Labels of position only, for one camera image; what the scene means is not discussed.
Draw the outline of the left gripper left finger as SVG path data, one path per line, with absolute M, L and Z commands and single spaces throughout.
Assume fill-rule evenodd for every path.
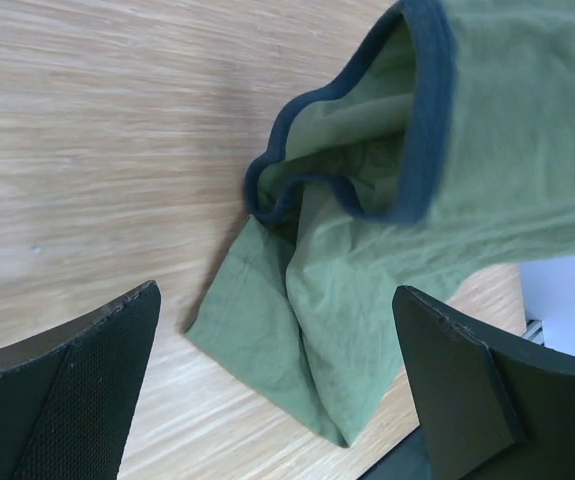
M 160 308 L 148 281 L 0 348 L 0 479 L 117 477 Z

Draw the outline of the green tank top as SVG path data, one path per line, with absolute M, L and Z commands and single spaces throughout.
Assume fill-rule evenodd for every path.
M 187 338 L 350 446 L 402 367 L 391 302 L 575 255 L 575 1 L 398 1 L 279 113 Z

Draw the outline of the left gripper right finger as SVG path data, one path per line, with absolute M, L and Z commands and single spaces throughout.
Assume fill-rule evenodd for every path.
M 575 479 L 575 356 L 397 288 L 393 315 L 436 479 Z

